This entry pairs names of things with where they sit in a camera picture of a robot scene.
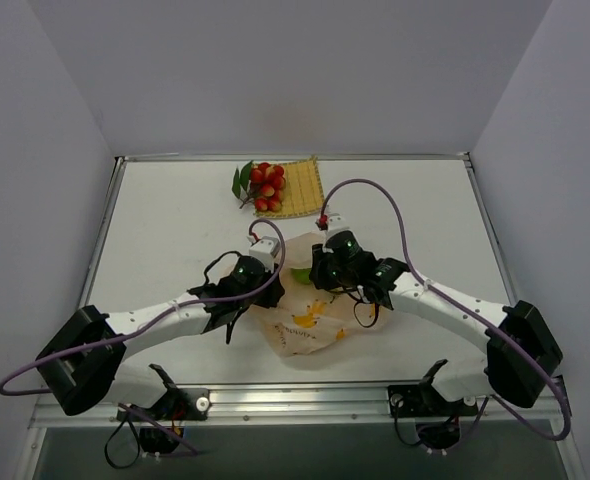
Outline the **translucent banana print plastic bag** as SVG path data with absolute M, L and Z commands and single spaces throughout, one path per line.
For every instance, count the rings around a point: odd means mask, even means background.
M 301 285 L 294 281 L 290 269 L 311 269 L 311 248 L 322 240 L 315 233 L 287 240 L 285 264 L 279 277 L 284 296 L 276 308 L 250 309 L 268 345 L 280 357 L 309 355 L 352 335 L 380 330 L 391 317 L 389 310 L 357 304 L 352 295 L 341 290 L 326 292 L 316 289 L 312 282 Z M 337 299 L 329 304 L 333 295 Z

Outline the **fake strawberry bunch with leaves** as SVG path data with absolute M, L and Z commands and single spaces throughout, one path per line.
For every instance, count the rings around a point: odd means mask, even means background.
M 235 170 L 231 192 L 241 208 L 252 205 L 258 214 L 277 213 L 284 204 L 286 185 L 282 165 L 249 162 Z

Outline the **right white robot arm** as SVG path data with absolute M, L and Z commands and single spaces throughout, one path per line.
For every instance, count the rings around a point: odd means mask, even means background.
M 502 305 L 418 280 L 407 263 L 364 250 L 349 230 L 313 245 L 311 253 L 309 278 L 316 288 L 355 292 L 362 303 L 427 320 L 484 353 L 470 363 L 440 359 L 431 367 L 418 390 L 430 412 L 481 395 L 530 408 L 561 363 L 552 332 L 528 302 Z

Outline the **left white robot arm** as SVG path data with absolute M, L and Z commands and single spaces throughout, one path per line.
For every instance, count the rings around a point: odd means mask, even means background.
M 173 382 L 161 367 L 137 370 L 127 359 L 219 328 L 230 340 L 251 306 L 277 306 L 284 294 L 278 267 L 277 254 L 249 251 L 218 282 L 193 287 L 166 303 L 119 313 L 82 307 L 40 352 L 37 370 L 68 416 L 112 401 L 141 406 L 152 418 L 165 419 L 177 405 Z

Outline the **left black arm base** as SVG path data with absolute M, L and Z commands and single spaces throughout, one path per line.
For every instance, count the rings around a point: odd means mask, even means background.
M 161 461 L 205 453 L 189 443 L 185 424 L 208 419 L 207 389 L 182 389 L 156 364 L 142 371 L 126 366 L 112 385 L 109 399 L 117 406 L 115 432 L 128 428 L 137 458 Z

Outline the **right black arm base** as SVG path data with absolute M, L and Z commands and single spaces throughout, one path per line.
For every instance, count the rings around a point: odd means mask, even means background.
M 429 456 L 446 457 L 460 446 L 476 429 L 489 403 L 486 397 L 480 406 L 473 399 L 445 400 L 434 388 L 436 374 L 448 363 L 437 361 L 417 384 L 391 385 L 387 388 L 389 413 L 397 440 L 406 448 L 422 449 Z M 403 418 L 433 418 L 415 425 L 415 439 L 407 440 L 400 431 Z

